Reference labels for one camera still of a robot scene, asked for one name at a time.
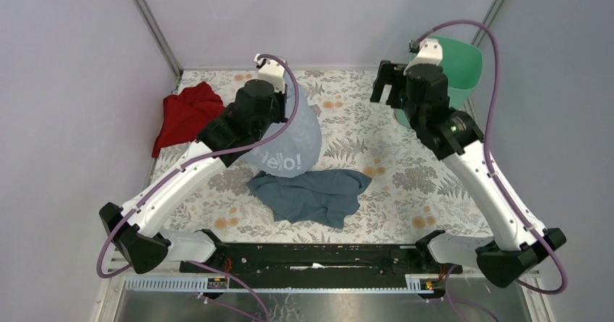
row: gray-blue cloth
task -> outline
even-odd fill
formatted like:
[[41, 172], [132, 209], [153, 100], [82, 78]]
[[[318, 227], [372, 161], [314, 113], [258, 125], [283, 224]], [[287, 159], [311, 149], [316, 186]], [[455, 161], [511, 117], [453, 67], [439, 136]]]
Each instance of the gray-blue cloth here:
[[343, 228], [343, 219], [358, 210], [358, 195], [370, 183], [371, 177], [358, 171], [337, 169], [307, 171], [291, 178], [260, 171], [247, 186], [273, 210], [275, 221], [315, 221]]

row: white wall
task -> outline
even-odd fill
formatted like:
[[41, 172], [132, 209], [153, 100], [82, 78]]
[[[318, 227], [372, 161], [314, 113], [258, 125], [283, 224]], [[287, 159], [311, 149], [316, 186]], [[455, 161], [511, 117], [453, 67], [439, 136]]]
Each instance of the white wall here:
[[[614, 0], [508, 0], [494, 23], [501, 93], [493, 151], [526, 204], [568, 243], [569, 288], [550, 301], [557, 321], [611, 321], [614, 285]], [[472, 96], [481, 124], [492, 50]], [[543, 266], [547, 286], [559, 276]]]
[[0, 321], [89, 317], [173, 86], [132, 0], [0, 0]]
[[[295, 67], [402, 62], [407, 43], [446, 20], [482, 20], [492, 0], [147, 0], [184, 68], [253, 67], [256, 53]], [[470, 41], [472, 29], [451, 35]]]

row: red towel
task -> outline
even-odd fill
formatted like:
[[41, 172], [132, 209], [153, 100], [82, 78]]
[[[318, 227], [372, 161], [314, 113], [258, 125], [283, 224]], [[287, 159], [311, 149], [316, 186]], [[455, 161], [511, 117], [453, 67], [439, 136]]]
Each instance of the red towel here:
[[206, 82], [186, 88], [178, 96], [167, 96], [162, 105], [164, 122], [153, 144], [151, 156], [154, 158], [160, 155], [163, 147], [196, 139], [196, 134], [224, 111], [222, 99]]

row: floral tablecloth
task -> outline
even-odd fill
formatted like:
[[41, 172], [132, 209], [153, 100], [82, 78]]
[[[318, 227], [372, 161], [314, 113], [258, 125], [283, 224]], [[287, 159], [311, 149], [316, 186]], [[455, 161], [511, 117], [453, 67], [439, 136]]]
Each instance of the floral tablecloth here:
[[[245, 182], [258, 169], [236, 162], [204, 182], [172, 214], [165, 227], [212, 229], [225, 242], [413, 243], [433, 229], [485, 237], [490, 229], [461, 182], [402, 127], [392, 109], [369, 103], [375, 71], [297, 71], [317, 113], [323, 135], [313, 170], [354, 169], [373, 177], [361, 207], [343, 229], [303, 221], [274, 222], [273, 213]], [[179, 87], [206, 81], [224, 103], [255, 72], [185, 72]], [[168, 169], [187, 144], [163, 148], [153, 179]]]

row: metal base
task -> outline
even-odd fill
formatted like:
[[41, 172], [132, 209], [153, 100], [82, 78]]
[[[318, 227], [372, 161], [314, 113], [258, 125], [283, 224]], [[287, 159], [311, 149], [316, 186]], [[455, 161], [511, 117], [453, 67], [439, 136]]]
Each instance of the metal base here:
[[[407, 274], [436, 276], [441, 270], [414, 245], [224, 244], [213, 232], [203, 232], [216, 247], [206, 264], [224, 271], [231, 263], [229, 272], [254, 289], [407, 289]], [[180, 272], [208, 271], [183, 262]], [[457, 267], [453, 273], [462, 272]], [[230, 288], [241, 287], [231, 281]]]

